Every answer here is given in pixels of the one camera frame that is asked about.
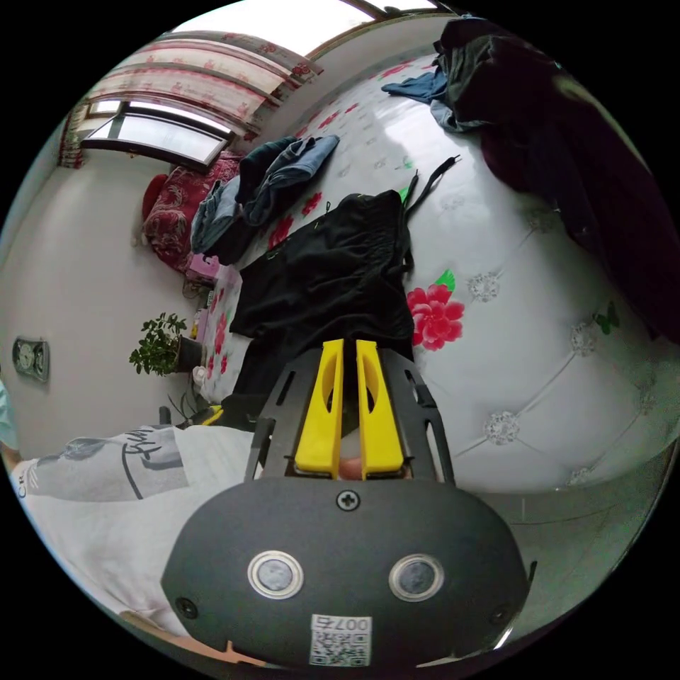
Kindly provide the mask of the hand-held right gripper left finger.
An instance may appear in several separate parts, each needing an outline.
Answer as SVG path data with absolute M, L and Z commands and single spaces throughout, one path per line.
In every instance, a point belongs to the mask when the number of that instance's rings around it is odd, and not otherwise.
M 339 477 L 344 389 L 344 340 L 323 344 L 295 452 L 302 475 Z

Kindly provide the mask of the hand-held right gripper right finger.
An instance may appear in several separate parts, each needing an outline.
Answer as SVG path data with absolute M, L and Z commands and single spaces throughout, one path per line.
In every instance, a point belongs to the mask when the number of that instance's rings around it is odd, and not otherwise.
M 404 455 L 375 342 L 356 342 L 356 365 L 362 478 L 398 475 Z

